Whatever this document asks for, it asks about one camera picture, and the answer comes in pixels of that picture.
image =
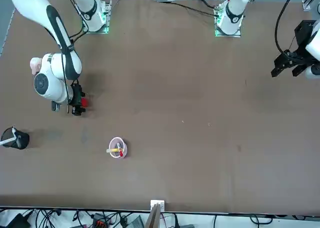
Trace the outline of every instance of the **black mount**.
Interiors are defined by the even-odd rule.
[[[292,70],[292,75],[297,77],[309,66],[319,66],[319,62],[306,50],[306,46],[313,38],[311,34],[315,22],[315,20],[303,20],[294,29],[298,49],[294,52],[290,52],[288,49],[284,50],[284,53],[286,53],[289,58],[293,59],[288,59],[286,55],[280,54],[274,60],[274,69],[271,71],[272,77],[277,77],[284,69],[295,66],[296,67]]]
[[[73,98],[69,102],[69,105],[72,106],[72,115],[81,116],[82,112],[86,112],[86,109],[82,107],[81,99],[85,97],[86,94],[82,92],[82,87],[79,85],[78,81],[71,84],[73,90]]]

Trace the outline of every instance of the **floor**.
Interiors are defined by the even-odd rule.
[[[0,227],[7,226],[9,222],[18,214],[26,215],[28,210],[5,210],[4,212],[0,213]],[[34,211],[28,219],[28,222],[31,224],[32,228],[36,227],[36,216],[38,210]],[[105,212],[105,215],[112,214],[113,212]],[[79,226],[79,221],[72,221],[74,217],[75,211],[74,210],[65,210],[62,211],[60,216],[56,214],[52,216],[50,221],[58,228],[74,228],[74,227],[81,227]],[[121,215],[125,216],[128,213],[122,212]],[[149,214],[148,213],[139,213],[135,212],[128,216],[127,223],[130,224],[135,218],[141,216],[142,222],[145,224]],[[40,213],[38,217],[37,226],[40,225],[41,220],[43,219],[43,215]],[[253,224],[248,217],[235,217],[235,216],[222,216],[218,215],[215,221],[214,226],[214,219],[215,215],[201,215],[201,214],[177,214],[178,222],[180,226],[186,226],[193,224],[195,228],[229,228],[229,227],[240,227],[240,228],[256,228],[257,225]],[[89,215],[85,212],[79,213],[79,219],[82,225],[90,226],[92,224],[92,219]],[[111,220],[113,223],[118,220],[112,218]],[[268,218],[259,218],[259,222],[265,223],[270,221]],[[163,218],[160,220],[160,228],[171,228],[175,225],[175,217],[171,213],[163,213]],[[271,224],[264,225],[265,228],[318,228],[319,222],[318,221],[307,221],[307,220],[294,220],[294,219],[274,219]]]

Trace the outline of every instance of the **white bracket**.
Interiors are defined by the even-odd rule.
[[[165,212],[165,201],[164,201],[164,200],[159,200],[159,199],[152,199],[152,200],[150,200],[150,211],[152,210],[152,208],[153,208],[156,204],[159,204],[159,205],[160,205],[160,211],[161,211],[161,212]]]
[[[309,12],[309,11],[311,11],[310,5],[309,5],[309,4],[308,4],[308,5],[305,5],[305,1],[304,1],[304,0],[302,1],[302,8],[303,8],[303,11],[304,11],[304,12]]]

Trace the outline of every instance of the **red object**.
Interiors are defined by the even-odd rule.
[[[88,100],[86,98],[81,98],[81,105],[83,107],[88,107]]]

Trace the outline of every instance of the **pink object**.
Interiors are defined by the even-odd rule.
[[[32,75],[36,75],[38,72],[40,72],[41,62],[42,62],[42,59],[38,57],[33,57],[30,60],[30,68],[31,68]]]

